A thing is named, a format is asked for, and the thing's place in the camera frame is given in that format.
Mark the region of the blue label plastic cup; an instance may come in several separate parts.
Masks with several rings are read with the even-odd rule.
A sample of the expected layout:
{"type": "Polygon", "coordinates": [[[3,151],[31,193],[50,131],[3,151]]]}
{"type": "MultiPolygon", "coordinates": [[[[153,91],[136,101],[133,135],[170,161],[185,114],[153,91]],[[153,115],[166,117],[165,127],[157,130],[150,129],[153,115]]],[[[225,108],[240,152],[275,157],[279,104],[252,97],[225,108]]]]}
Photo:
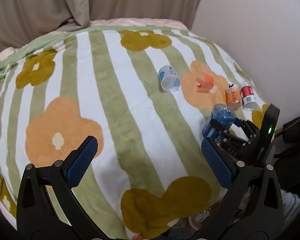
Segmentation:
{"type": "Polygon", "coordinates": [[[221,133],[219,133],[217,128],[214,128],[212,126],[212,120],[217,121],[223,129],[226,129],[228,131],[236,120],[236,114],[234,110],[227,105],[219,103],[213,106],[211,114],[205,126],[203,127],[202,136],[203,138],[211,137],[212,139],[214,139],[215,143],[219,143],[223,139],[223,136],[221,135],[221,133]]]}

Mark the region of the small orange plastic cup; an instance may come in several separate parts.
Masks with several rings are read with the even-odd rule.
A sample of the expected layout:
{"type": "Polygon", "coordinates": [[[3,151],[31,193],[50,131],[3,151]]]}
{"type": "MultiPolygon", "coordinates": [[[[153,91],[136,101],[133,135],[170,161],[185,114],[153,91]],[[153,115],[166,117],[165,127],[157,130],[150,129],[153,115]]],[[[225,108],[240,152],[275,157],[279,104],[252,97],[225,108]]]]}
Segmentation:
{"type": "Polygon", "coordinates": [[[214,87],[214,83],[214,78],[206,73],[199,73],[195,80],[197,91],[202,93],[208,93],[214,87]]]}

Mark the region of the clear light-blue label cup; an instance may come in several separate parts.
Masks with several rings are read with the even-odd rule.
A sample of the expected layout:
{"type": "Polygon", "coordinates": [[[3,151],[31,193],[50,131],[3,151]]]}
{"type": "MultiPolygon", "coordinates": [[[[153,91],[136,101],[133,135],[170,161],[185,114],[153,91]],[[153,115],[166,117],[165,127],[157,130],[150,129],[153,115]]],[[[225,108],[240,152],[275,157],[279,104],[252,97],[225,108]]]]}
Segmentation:
{"type": "Polygon", "coordinates": [[[180,87],[179,76],[170,65],[160,68],[158,78],[162,89],[166,92],[176,92],[180,87]]]}

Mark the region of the green striped floral blanket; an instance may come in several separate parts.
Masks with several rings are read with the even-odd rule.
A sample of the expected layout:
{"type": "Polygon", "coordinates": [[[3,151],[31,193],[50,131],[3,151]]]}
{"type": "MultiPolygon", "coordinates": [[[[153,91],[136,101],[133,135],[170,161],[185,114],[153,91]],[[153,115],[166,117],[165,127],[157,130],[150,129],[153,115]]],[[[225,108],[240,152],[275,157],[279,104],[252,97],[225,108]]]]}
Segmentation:
{"type": "Polygon", "coordinates": [[[17,202],[26,165],[65,160],[93,136],[97,152],[72,189],[98,227],[93,239],[202,238],[227,193],[202,154],[202,130],[213,106],[227,105],[228,85],[244,81],[257,107],[241,102],[236,119],[260,128],[269,105],[253,81],[188,30],[94,26],[37,38],[1,60],[0,202],[14,233],[24,239],[17,202]],[[176,92],[160,85],[165,65],[179,76],[176,92]],[[199,73],[215,80],[208,93],[196,89],[199,73]]]}

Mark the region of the beige curtain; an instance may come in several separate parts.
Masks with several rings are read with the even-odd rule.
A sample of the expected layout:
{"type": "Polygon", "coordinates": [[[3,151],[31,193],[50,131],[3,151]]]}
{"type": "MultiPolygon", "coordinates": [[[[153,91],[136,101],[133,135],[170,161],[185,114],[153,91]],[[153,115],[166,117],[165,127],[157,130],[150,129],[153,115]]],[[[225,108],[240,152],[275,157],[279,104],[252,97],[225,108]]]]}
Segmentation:
{"type": "Polygon", "coordinates": [[[163,18],[191,27],[200,0],[0,0],[0,52],[94,20],[163,18]]]}

